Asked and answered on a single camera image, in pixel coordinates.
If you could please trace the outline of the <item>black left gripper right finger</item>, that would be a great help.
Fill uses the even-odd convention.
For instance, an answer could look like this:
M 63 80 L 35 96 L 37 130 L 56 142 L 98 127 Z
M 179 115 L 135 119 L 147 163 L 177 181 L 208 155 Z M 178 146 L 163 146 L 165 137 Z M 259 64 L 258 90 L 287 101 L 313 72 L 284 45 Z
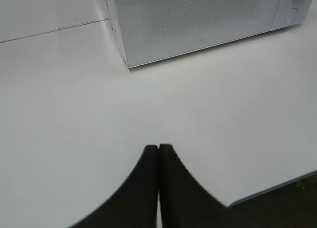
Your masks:
M 164 228 L 236 228 L 229 210 L 189 173 L 170 144 L 158 151 L 159 201 Z

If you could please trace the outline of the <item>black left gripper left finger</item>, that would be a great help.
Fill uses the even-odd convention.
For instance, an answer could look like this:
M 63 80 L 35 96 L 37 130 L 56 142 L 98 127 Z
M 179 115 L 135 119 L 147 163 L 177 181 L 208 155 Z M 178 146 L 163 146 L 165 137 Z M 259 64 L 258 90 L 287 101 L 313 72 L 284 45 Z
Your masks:
M 159 149 L 147 145 L 119 189 L 73 228 L 155 228 L 158 208 Z

